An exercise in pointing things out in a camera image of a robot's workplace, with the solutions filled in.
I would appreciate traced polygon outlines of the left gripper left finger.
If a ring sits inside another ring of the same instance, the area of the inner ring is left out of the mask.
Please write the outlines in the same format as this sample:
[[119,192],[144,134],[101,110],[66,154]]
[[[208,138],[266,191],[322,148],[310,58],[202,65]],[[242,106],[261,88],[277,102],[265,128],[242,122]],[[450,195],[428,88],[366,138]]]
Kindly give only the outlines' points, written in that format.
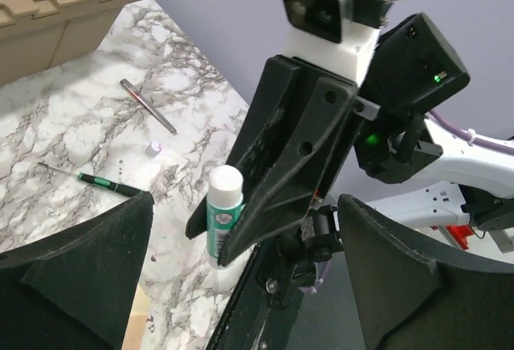
[[120,349],[153,223],[144,192],[1,255],[3,349]]

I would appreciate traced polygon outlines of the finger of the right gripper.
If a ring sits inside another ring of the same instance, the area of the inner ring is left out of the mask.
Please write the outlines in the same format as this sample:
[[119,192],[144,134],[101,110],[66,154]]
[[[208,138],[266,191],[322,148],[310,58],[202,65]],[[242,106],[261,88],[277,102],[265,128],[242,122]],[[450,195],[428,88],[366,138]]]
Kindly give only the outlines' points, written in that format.
[[297,58],[276,55],[267,60],[251,106],[226,160],[243,175],[243,198],[273,167],[299,118],[298,83],[304,65]]
[[296,97],[283,119],[255,139],[236,165],[245,179],[245,207],[220,248],[219,264],[305,217],[339,149],[356,94],[351,84],[320,77],[303,96],[305,105]]

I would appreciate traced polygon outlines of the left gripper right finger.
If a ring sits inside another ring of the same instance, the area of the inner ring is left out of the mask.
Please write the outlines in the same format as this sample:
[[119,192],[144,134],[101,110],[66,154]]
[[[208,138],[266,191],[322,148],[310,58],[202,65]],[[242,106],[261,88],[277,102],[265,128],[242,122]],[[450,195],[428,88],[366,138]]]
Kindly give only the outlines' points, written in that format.
[[338,199],[368,349],[511,349],[513,265],[468,254]]

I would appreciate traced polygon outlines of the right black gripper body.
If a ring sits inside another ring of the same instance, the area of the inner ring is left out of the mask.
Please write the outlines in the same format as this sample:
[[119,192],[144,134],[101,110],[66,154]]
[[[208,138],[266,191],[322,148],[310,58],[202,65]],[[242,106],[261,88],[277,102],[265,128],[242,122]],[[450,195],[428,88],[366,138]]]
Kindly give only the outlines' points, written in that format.
[[320,179],[320,184],[312,199],[312,208],[319,209],[328,192],[336,181],[341,167],[346,162],[365,122],[376,119],[380,106],[368,100],[356,100],[349,112],[337,128],[332,148],[327,159],[327,165]]

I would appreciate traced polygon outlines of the white green glue stick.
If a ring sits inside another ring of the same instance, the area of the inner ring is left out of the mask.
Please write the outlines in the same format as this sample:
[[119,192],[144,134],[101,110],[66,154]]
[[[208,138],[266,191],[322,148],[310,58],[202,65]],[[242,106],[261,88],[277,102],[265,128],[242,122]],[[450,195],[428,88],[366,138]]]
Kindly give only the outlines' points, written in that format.
[[206,253],[215,269],[226,268],[218,264],[218,257],[242,207],[243,175],[231,165],[212,169],[206,195]]

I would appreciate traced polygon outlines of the peach paper envelope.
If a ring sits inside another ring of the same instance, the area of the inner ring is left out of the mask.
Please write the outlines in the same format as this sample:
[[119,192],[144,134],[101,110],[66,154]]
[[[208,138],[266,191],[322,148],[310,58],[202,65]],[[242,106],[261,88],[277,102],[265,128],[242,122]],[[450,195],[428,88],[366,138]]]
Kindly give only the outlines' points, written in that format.
[[124,335],[122,350],[139,350],[150,314],[151,300],[138,285]]

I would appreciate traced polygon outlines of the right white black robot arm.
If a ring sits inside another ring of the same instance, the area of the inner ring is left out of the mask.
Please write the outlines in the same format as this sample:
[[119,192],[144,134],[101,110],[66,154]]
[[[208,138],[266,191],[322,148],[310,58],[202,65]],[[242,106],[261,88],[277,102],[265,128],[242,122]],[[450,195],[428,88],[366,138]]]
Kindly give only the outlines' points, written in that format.
[[286,51],[265,64],[226,164],[186,234],[207,235],[221,268],[250,246],[301,221],[332,188],[354,150],[362,169],[386,184],[417,174],[510,197],[500,173],[512,146],[458,136],[421,102],[392,106],[396,85],[421,68],[433,99],[462,90],[469,77],[454,49],[424,14],[382,34],[352,23],[340,42],[295,29]]

